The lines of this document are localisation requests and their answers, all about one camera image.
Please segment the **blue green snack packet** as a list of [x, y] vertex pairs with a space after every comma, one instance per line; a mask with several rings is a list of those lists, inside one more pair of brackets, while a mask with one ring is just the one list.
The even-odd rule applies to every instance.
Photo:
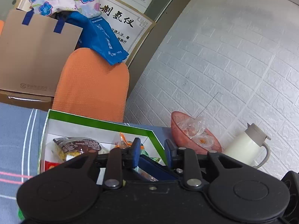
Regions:
[[175, 181], [177, 175], [167, 166], [163, 166], [146, 155], [141, 155], [135, 169], [149, 181]]

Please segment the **pink plastic bowl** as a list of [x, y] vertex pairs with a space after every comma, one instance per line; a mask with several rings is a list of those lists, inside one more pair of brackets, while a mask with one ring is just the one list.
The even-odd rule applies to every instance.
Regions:
[[222, 152], [217, 138], [207, 129], [205, 118], [192, 118], [185, 113], [171, 113], [172, 137], [178, 147], [193, 149], [197, 154], [206, 155], [208, 151]]

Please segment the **dark chocolate snack packet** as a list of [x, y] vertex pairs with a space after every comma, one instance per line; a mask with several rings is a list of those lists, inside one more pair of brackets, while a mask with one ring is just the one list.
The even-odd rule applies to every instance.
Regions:
[[53, 142], [58, 147], [60, 157], [78, 156], [86, 152], [100, 152], [103, 147], [96, 140], [80, 137], [55, 138]]

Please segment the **green cardboard snack box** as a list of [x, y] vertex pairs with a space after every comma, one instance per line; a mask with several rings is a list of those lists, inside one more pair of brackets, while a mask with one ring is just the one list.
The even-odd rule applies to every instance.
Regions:
[[45, 171], [46, 144], [54, 138], [67, 136], [91, 138], [110, 150], [116, 144], [120, 133], [123, 133], [125, 138], [130, 141], [134, 140], [135, 137], [139, 137], [149, 157], [160, 158], [160, 163], [166, 164], [163, 143], [152, 130], [50, 109], [46, 116], [41, 137], [38, 173]]

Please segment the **white thermal jug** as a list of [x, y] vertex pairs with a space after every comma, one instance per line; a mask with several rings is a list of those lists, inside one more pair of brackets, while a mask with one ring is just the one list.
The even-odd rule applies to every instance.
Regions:
[[266, 156], [261, 163], [253, 166], [258, 169], [262, 167], [270, 158], [271, 149], [266, 143], [266, 139], [271, 138], [264, 133], [256, 124], [247, 124], [247, 129], [240, 133], [233, 142], [223, 151], [223, 154], [236, 159], [242, 163], [250, 165], [258, 157], [258, 153], [262, 147], [266, 150]]

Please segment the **red packet in box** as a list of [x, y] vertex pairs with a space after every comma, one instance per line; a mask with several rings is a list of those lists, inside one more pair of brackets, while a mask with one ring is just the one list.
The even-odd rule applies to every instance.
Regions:
[[43, 172], [60, 165], [58, 162], [44, 161]]

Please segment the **right orange chair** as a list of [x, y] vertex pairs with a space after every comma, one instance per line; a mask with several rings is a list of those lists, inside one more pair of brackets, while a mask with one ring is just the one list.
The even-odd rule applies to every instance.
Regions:
[[52, 109], [88, 118], [123, 122], [129, 70], [110, 65], [89, 48], [71, 53], [61, 72]]

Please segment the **blue grey tablecloth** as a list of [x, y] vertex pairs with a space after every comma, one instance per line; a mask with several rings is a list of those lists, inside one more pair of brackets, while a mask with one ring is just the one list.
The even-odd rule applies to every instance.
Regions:
[[[20, 223], [17, 191], [29, 178], [38, 175], [41, 137], [48, 112], [1, 104], [1, 223]], [[154, 131], [162, 141], [171, 139], [168, 127], [127, 124]], [[53, 140], [46, 144], [45, 160], [58, 162]]]

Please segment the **blue fabric bag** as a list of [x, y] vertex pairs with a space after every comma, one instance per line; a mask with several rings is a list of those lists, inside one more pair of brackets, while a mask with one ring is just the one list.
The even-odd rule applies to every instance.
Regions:
[[123, 48], [110, 24], [102, 17], [87, 18], [79, 12], [63, 11], [54, 16], [63, 23], [71, 24], [82, 29], [78, 39], [78, 50], [73, 51], [68, 60], [78, 56], [79, 50], [92, 50], [106, 62], [114, 66], [122, 63], [129, 53]]

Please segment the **white poster with Chinese text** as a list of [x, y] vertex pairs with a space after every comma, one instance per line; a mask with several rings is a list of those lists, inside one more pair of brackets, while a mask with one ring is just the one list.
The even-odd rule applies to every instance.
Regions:
[[100, 0], [100, 11], [123, 49], [128, 52], [124, 63], [130, 65], [156, 22], [121, 0]]

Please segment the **brown paper bag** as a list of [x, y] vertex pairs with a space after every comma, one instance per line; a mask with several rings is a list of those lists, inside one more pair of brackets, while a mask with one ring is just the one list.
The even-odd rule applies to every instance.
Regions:
[[1, 102], [50, 109], [81, 33], [82, 28], [63, 18], [10, 10], [1, 24]]

